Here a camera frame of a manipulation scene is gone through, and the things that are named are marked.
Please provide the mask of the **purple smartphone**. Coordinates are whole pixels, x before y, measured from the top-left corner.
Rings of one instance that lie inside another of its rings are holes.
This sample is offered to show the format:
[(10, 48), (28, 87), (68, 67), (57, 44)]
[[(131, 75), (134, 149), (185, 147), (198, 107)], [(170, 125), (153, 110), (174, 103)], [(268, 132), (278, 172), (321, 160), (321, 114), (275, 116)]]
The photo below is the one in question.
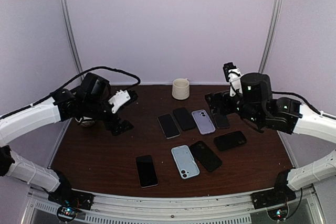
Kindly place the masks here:
[(230, 128), (230, 123), (225, 115), (214, 114), (213, 115), (215, 125), (218, 129), (228, 129)]

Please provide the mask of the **lilac silicone phone case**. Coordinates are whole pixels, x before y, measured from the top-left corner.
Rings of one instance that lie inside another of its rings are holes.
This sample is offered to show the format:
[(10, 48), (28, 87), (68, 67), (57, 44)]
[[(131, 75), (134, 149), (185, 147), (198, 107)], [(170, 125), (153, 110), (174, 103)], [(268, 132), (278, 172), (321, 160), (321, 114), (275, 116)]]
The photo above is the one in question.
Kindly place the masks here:
[(215, 132), (215, 126), (205, 110), (193, 111), (191, 115), (201, 135), (211, 134)]

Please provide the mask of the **black phone case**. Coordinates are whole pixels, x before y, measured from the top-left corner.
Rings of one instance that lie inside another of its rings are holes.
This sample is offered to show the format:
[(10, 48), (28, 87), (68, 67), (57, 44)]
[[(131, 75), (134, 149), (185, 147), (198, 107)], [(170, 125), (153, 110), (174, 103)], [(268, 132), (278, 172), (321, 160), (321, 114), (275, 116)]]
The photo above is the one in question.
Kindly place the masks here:
[(247, 139), (242, 131), (235, 131), (214, 138), (214, 144), (219, 151), (226, 151), (246, 143)]
[(213, 172), (222, 165), (221, 159), (203, 141), (192, 144), (190, 151), (208, 172)]

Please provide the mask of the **black phone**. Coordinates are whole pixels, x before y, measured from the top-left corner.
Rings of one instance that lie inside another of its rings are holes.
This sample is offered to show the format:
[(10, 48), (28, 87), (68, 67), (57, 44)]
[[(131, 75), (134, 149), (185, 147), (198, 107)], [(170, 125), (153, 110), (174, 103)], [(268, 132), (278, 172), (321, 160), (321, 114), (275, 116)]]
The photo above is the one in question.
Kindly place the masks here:
[(158, 123), (166, 139), (172, 139), (181, 135), (171, 114), (164, 114), (157, 117)]
[(196, 128), (193, 117), (185, 107), (174, 109), (173, 115), (183, 131), (188, 131)]

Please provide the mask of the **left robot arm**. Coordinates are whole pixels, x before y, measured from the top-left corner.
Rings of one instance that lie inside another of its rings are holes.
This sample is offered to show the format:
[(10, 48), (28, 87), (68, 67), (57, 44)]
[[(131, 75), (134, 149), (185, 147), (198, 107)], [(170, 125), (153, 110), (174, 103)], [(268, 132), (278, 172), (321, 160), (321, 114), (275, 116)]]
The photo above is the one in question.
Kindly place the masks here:
[(61, 87), (40, 101), (1, 116), (1, 176), (15, 177), (37, 185), (64, 205), (76, 197), (71, 185), (60, 172), (43, 168), (15, 153), (9, 144), (18, 137), (43, 126), (76, 119), (80, 124), (102, 121), (108, 131), (118, 136), (133, 128), (121, 120), (118, 111), (138, 98), (130, 88), (112, 93), (107, 79), (89, 72), (82, 83), (68, 90)]

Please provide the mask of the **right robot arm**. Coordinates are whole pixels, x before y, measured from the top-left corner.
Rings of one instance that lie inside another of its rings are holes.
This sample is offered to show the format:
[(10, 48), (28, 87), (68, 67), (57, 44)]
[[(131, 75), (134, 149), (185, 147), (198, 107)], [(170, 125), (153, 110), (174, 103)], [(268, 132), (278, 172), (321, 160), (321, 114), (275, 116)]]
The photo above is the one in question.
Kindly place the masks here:
[[(284, 92), (273, 98), (270, 78), (266, 74), (240, 75), (234, 70), (226, 74), (230, 90), (209, 93), (205, 100), (213, 112), (236, 113), (255, 131), (272, 129), (287, 134), (309, 135), (335, 142), (335, 116), (317, 110), (302, 96)], [(279, 204), (289, 196), (289, 189), (300, 188), (335, 175), (335, 151), (301, 168), (278, 174), (269, 192), (272, 203)]]

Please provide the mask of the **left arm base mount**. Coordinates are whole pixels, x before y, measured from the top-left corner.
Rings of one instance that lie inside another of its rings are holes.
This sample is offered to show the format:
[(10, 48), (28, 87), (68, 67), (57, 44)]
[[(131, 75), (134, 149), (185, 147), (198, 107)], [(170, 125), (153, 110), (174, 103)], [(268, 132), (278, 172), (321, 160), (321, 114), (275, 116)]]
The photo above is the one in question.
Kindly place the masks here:
[(93, 204), (94, 195), (81, 191), (72, 190), (70, 196), (61, 196), (56, 192), (48, 192), (48, 200), (64, 207), (71, 207), (79, 210), (90, 210)]

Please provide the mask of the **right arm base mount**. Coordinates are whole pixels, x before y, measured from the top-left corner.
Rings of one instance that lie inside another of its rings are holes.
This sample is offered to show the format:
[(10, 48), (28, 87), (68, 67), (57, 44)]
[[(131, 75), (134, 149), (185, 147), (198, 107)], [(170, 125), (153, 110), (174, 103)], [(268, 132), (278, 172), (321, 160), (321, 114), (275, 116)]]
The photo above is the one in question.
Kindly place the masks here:
[(295, 200), (296, 193), (288, 187), (277, 189), (273, 188), (252, 193), (251, 199), (254, 205), (254, 209), (261, 209), (285, 204), (288, 201)]

